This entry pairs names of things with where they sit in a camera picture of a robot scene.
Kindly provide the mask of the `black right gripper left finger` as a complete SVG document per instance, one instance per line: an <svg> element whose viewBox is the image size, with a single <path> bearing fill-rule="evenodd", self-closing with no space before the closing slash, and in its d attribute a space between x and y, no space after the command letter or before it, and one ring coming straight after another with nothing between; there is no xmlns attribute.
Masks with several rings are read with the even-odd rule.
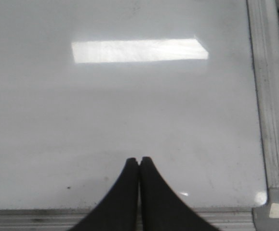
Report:
<svg viewBox="0 0 279 231"><path fill-rule="evenodd" d="M139 165L128 158L102 201L71 231L134 231L138 208Z"/></svg>

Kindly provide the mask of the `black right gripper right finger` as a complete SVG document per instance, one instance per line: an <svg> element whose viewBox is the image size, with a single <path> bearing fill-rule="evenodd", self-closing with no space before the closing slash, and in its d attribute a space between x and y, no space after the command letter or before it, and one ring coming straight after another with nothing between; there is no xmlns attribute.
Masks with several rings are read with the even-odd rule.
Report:
<svg viewBox="0 0 279 231"><path fill-rule="evenodd" d="M140 163L140 197L145 231L216 231L169 187L150 157Z"/></svg>

